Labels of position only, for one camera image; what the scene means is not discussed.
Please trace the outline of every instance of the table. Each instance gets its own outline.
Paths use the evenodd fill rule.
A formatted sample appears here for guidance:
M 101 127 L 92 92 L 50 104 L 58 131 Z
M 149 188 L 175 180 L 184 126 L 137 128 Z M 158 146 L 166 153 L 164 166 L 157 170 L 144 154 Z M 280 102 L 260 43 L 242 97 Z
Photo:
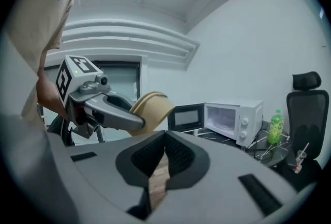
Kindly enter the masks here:
M 248 148 L 241 147 L 236 144 L 235 140 L 229 139 L 228 137 L 211 131 L 208 128 L 197 129 L 196 133 L 198 133 L 197 136 L 199 138 L 204 138 L 239 148 L 251 157 L 254 157 L 255 155 L 255 159 L 267 167 L 274 167 L 287 157 L 291 149 L 291 140 L 289 136 L 281 136 L 280 140 L 276 144 L 270 144 L 267 141 L 268 123 L 266 125 L 267 126 L 264 126 L 264 128 L 258 133 L 255 140 L 256 142 L 253 142 Z M 194 130 L 186 133 L 193 135 Z

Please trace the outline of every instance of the tan cloth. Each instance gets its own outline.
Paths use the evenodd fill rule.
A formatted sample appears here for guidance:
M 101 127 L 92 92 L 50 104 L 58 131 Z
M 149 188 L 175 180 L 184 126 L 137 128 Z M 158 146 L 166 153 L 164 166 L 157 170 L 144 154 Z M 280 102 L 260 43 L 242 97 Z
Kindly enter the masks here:
M 35 73 L 38 72 L 42 52 L 60 48 L 62 31 L 72 4 L 73 0 L 16 1 L 4 29 Z M 44 127 L 37 112 L 36 88 L 24 105 L 22 117 L 32 125 Z

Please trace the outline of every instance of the plastic bottle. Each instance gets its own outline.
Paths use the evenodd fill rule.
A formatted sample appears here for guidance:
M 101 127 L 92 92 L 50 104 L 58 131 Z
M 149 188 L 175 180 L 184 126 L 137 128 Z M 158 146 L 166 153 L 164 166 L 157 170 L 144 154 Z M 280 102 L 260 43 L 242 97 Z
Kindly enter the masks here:
M 271 144 L 275 144 L 279 141 L 284 126 L 284 116 L 280 113 L 280 110 L 276 112 L 277 114 L 271 118 L 270 122 L 268 142 Z

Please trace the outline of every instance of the ceiling molding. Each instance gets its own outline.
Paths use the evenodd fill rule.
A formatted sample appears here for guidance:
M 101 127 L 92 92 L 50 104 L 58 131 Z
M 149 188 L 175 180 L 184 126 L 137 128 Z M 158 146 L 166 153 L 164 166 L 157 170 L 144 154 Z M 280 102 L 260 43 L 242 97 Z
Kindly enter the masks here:
M 193 39 L 160 26 L 115 19 L 67 23 L 62 41 L 61 49 L 48 52 L 46 66 L 57 65 L 71 54 L 91 59 L 105 55 L 145 56 L 155 64 L 187 69 L 200 46 Z
M 121 19 L 154 24 L 163 28 L 183 33 L 185 22 L 150 8 L 143 8 L 138 4 L 111 6 L 83 6 L 74 4 L 67 23 L 89 19 Z

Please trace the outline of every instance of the straw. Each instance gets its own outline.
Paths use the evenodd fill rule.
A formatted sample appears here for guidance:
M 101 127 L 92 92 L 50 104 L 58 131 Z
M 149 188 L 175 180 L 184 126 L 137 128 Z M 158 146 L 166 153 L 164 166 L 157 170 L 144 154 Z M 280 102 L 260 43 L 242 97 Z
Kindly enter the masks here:
M 301 154 L 302 154 L 303 152 L 305 152 L 305 150 L 306 150 L 306 148 L 308 147 L 308 145 L 309 145 L 309 142 L 308 142 L 307 145 L 305 146 L 304 150 L 300 153 L 300 157 L 301 157 Z

